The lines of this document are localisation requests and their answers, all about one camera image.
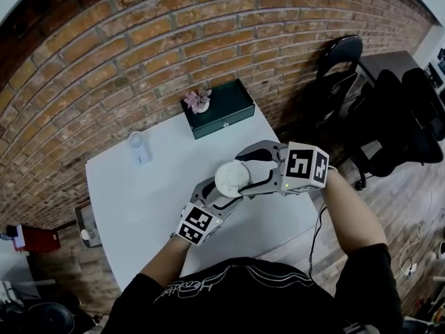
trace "small potted plant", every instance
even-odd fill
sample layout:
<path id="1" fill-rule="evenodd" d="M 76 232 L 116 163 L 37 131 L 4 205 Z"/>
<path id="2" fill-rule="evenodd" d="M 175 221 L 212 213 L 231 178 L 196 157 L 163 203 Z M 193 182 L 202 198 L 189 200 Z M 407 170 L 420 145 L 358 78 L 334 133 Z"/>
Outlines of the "small potted plant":
<path id="1" fill-rule="evenodd" d="M 191 91 L 186 94 L 186 98 L 184 99 L 185 103 L 187 103 L 188 108 L 192 108 L 192 112 L 196 113 L 204 113 L 207 111 L 210 105 L 209 95 L 211 94 L 211 89 L 208 90 L 200 90 L 198 94 L 195 91 Z"/>

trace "red object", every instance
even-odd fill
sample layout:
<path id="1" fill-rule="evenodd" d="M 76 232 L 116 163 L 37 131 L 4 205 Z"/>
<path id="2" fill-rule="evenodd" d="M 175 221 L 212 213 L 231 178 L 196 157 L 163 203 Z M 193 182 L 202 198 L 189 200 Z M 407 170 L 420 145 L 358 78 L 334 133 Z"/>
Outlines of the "red object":
<path id="1" fill-rule="evenodd" d="M 60 248 L 57 231 L 17 226 L 18 236 L 13 238 L 16 251 L 48 253 Z"/>

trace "chair leg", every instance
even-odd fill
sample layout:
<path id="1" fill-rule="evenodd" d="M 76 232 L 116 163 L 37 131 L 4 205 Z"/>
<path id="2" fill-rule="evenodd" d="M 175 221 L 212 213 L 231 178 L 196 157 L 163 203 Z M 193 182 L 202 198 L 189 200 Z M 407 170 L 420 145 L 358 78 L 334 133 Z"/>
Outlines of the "chair leg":
<path id="1" fill-rule="evenodd" d="M 356 181 L 354 187 L 356 190 L 362 191 L 363 189 L 366 188 L 366 177 L 363 171 L 359 170 L 359 173 L 360 173 L 360 180 Z"/>

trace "brick wall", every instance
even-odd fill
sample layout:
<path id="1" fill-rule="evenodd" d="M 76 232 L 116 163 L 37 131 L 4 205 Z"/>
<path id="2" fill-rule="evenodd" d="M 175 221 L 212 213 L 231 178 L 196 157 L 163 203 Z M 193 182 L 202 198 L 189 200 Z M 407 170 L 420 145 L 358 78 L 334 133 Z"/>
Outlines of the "brick wall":
<path id="1" fill-rule="evenodd" d="M 276 128 L 328 40 L 415 51 L 417 0 L 24 0 L 0 28 L 0 228 L 53 228 L 88 196 L 85 162 L 241 78 Z"/>

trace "robotic hand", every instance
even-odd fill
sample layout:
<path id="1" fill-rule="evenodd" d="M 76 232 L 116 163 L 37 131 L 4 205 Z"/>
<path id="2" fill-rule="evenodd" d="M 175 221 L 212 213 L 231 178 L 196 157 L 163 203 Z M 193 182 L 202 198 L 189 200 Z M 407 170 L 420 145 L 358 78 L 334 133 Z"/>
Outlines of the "robotic hand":
<path id="1" fill-rule="evenodd" d="M 239 196 L 236 198 L 224 196 L 218 190 L 214 177 L 199 183 L 182 211 L 177 235 L 192 244 L 201 245 L 221 228 L 228 216 L 243 202 L 244 196 L 253 198 L 275 192 L 286 196 L 323 188 L 329 156 L 316 146 L 260 141 L 238 153 L 235 160 L 274 161 L 277 168 L 270 170 L 266 180 L 256 183 L 249 181 L 248 185 L 238 189 Z"/>

